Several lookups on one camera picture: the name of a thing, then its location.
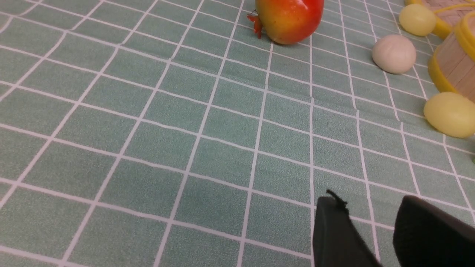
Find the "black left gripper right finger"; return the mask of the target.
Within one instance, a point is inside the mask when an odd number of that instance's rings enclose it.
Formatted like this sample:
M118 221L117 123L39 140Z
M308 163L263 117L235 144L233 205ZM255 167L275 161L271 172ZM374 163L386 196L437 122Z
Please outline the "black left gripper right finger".
M393 232L402 267L473 267L475 229L416 196L406 195Z

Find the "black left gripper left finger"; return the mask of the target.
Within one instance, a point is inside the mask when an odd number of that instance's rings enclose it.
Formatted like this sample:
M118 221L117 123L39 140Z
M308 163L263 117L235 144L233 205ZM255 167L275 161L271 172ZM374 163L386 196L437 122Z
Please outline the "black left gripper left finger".
M351 221L347 202L331 190L317 200L313 253L316 267L380 267Z

